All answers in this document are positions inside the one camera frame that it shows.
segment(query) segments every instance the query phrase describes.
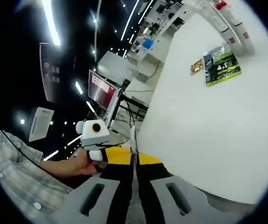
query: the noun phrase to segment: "fluorescent light strip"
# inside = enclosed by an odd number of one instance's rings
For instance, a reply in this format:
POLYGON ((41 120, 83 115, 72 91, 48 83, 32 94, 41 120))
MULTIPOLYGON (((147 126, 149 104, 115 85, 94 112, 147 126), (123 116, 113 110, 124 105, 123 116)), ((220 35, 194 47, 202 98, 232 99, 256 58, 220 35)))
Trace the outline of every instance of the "fluorescent light strip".
POLYGON ((81 89, 81 87, 80 87, 78 82, 76 82, 76 88, 78 89, 79 93, 82 95, 83 91, 82 91, 82 89, 81 89))
POLYGON ((127 29, 128 25, 129 25, 129 22, 130 22, 130 20, 131 20, 131 18, 132 18, 132 16, 133 16, 133 13, 134 13, 134 11, 135 11, 135 9, 136 9, 136 7, 137 7, 139 1, 140 1, 140 0, 137 0, 137 1, 136 1, 136 4, 135 4, 135 6, 134 6, 134 8, 133 8, 133 10, 132 10, 132 12, 131 12, 131 14, 130 14, 130 16, 129 16, 129 19, 128 19, 128 21, 126 22, 126 25, 125 25, 125 28, 124 28, 124 32, 123 32, 123 35, 121 36, 120 41, 122 41, 122 40, 124 39, 124 34, 125 34, 125 32, 126 32, 126 29, 127 29))
POLYGON ((152 2, 153 2, 153 0, 151 0, 151 2, 149 3, 148 7, 145 9, 145 11, 144 11, 144 13, 142 14, 141 19, 139 20, 138 24, 141 23, 142 19, 143 19, 144 16, 145 16, 145 13, 147 12, 147 10, 149 9, 149 7, 151 6, 152 2))
POLYGON ((73 144, 75 141, 77 141, 79 138, 81 138, 82 135, 79 135, 77 138, 75 138, 74 140, 72 140, 71 142, 68 143, 68 146, 73 144))
POLYGON ((129 43, 132 42, 133 37, 134 37, 134 34, 131 36, 129 43))
POLYGON ((42 5, 44 7, 45 15, 47 18, 47 22, 49 25, 49 29, 51 32, 53 42, 55 45, 60 46, 61 43, 60 43, 60 39, 59 39, 58 33, 56 31, 56 28, 55 28, 53 14, 52 14, 51 0, 42 0, 42 5))
POLYGON ((125 50, 125 51, 124 51, 124 56, 123 56, 123 58, 125 57, 125 54, 126 54, 127 51, 128 51, 128 50, 125 50))
POLYGON ((51 155, 48 155, 45 159, 43 159, 44 161, 47 161, 48 159, 50 159, 51 157, 53 157, 54 155, 56 155, 58 153, 58 150, 53 152, 51 155))
POLYGON ((143 31, 143 33, 145 34, 148 31, 148 27, 145 28, 145 30, 143 31))
POLYGON ((86 101, 86 104, 89 106, 89 108, 91 109, 91 111, 93 113, 95 113, 95 110, 93 109, 92 105, 90 104, 90 102, 86 101))

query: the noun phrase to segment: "cable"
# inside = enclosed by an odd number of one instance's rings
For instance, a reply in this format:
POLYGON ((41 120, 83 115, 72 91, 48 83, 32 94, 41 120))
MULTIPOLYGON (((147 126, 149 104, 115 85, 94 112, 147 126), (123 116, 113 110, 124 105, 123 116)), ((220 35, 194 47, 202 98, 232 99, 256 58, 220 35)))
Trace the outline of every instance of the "cable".
POLYGON ((125 121, 125 120, 118 120, 118 121, 123 121, 124 123, 126 123, 126 124, 128 124, 128 125, 130 125, 127 121, 125 121))
POLYGON ((134 133, 135 133, 136 150, 137 150, 137 152, 139 152, 139 151, 138 151, 138 144, 137 144, 137 135, 136 135, 135 119, 134 119, 133 113, 132 113, 132 111, 131 111, 131 109, 130 109, 130 105, 129 105, 128 101, 125 101, 125 102, 126 102, 126 104, 127 104, 127 106, 128 106, 128 109, 129 109, 130 118, 131 118, 131 116, 133 117, 133 123, 134 123, 134 127, 135 127, 134 133))
POLYGON ((126 116, 124 116, 124 115, 122 115, 122 114, 119 114, 119 113, 117 113, 119 116, 121 116, 121 117, 123 117, 123 118, 126 118, 126 119, 129 119, 129 118, 127 118, 126 116))
POLYGON ((55 176, 54 174, 48 172, 47 170, 45 170, 44 168, 40 167, 40 165, 36 164, 35 162, 33 162, 31 159, 29 159, 28 156, 26 156, 22 150, 20 148, 18 148, 10 139, 9 137, 1 130, 1 132, 4 134, 4 136, 7 138, 7 140, 9 140, 9 142, 26 158, 28 159, 32 164, 34 164, 35 166, 37 166, 38 168, 40 168, 41 170, 45 171, 47 174, 50 174, 52 177, 55 177, 56 179, 58 178, 58 176, 55 176))
POLYGON ((153 90, 145 90, 145 91, 126 90, 126 92, 154 92, 154 91, 153 90))
POLYGON ((157 70, 158 70, 158 66, 159 66, 160 64, 161 64, 161 61, 158 62, 158 65, 157 65, 157 67, 156 67, 156 70, 154 71, 154 73, 153 73, 151 76, 148 77, 148 80, 156 74, 156 72, 157 72, 157 70))
POLYGON ((128 139, 131 139, 131 138, 129 138, 128 136, 126 136, 126 135, 124 135, 124 134, 121 134, 120 132, 116 131, 114 128, 111 128, 111 129, 112 129, 113 132, 115 132, 115 133, 117 133, 117 134, 120 134, 120 135, 122 135, 122 136, 124 136, 124 137, 127 137, 128 139))
POLYGON ((104 148, 107 148, 107 147, 114 147, 114 146, 119 146, 119 145, 122 145, 123 143, 117 143, 117 144, 114 144, 114 145, 104 145, 103 143, 100 143, 100 144, 96 144, 97 147, 104 147, 104 148))

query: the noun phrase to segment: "monitor screen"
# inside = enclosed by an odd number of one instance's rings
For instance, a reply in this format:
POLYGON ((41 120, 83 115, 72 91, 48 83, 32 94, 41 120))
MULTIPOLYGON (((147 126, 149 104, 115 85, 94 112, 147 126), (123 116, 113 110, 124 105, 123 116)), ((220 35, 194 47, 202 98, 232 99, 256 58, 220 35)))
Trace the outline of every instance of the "monitor screen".
POLYGON ((47 101, 60 105, 72 103, 73 63, 71 49, 40 43, 41 78, 47 101))
POLYGON ((88 96, 100 106, 108 109, 108 106, 116 92, 116 87, 107 82, 104 78, 89 70, 88 96))
POLYGON ((165 7, 164 5, 159 5, 158 8, 156 9, 156 11, 157 11, 158 13, 162 13, 162 12, 164 11, 165 8, 166 8, 166 7, 165 7))

